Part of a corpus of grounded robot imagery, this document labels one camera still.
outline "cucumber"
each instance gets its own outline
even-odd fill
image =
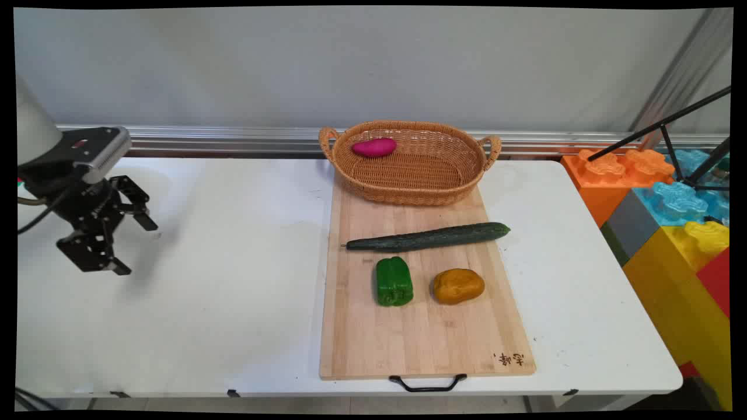
[[[405,235],[356,239],[343,246],[349,251],[404,253],[407,251],[424,250],[426,248],[493,241],[504,237],[510,230],[503,223],[476,223],[428,230],[426,232],[406,233]]]

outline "metal rail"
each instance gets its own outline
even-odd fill
[[[117,124],[58,125],[61,130]],[[129,156],[208,158],[323,158],[318,128],[227,128],[127,126],[132,137]],[[602,149],[630,135],[628,132],[518,132],[467,130],[474,138],[499,135],[501,156],[512,158],[559,158],[576,155],[581,149]],[[670,135],[677,149],[711,150],[727,134]],[[616,150],[625,153],[636,146]],[[664,145],[660,150],[666,153]]]

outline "black metal handle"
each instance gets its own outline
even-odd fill
[[[423,388],[410,388],[409,386],[407,386],[406,383],[404,383],[404,381],[402,381],[402,377],[401,376],[391,375],[389,377],[390,381],[392,381],[394,383],[399,383],[407,392],[446,392],[446,391],[451,391],[452,389],[454,389],[454,386],[456,386],[457,382],[459,382],[460,380],[465,380],[465,379],[467,379],[467,374],[458,374],[458,375],[456,375],[454,377],[454,381],[449,386],[443,386],[441,388],[439,388],[439,387],[432,387],[432,386],[425,386]]]

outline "green bell pepper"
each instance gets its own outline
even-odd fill
[[[381,306],[402,306],[412,300],[410,269],[400,257],[377,262],[376,297]]]

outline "sweet potato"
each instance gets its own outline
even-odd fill
[[[353,152],[367,158],[380,158],[390,155],[397,148],[393,138],[374,138],[353,144]]]

